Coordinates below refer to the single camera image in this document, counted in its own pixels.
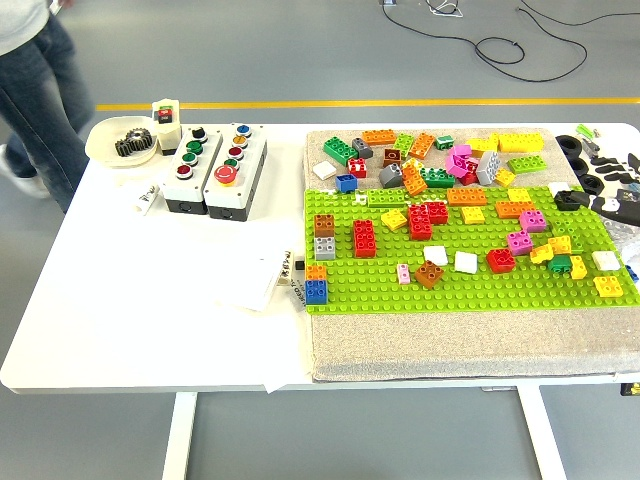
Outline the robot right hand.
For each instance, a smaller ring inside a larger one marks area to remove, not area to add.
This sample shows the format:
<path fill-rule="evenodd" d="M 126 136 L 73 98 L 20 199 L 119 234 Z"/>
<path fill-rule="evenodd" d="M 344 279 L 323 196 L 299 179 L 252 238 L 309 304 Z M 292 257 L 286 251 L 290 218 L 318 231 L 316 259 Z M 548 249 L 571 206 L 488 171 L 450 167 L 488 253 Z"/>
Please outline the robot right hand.
<path fill-rule="evenodd" d="M 619 223 L 639 225 L 639 193 L 630 190 L 639 185 L 639 159 L 629 153 L 625 162 L 615 158 L 594 157 L 591 164 L 595 172 L 604 175 L 604 181 L 620 184 L 621 188 L 611 196 L 587 196 L 587 207 L 601 216 Z"/>

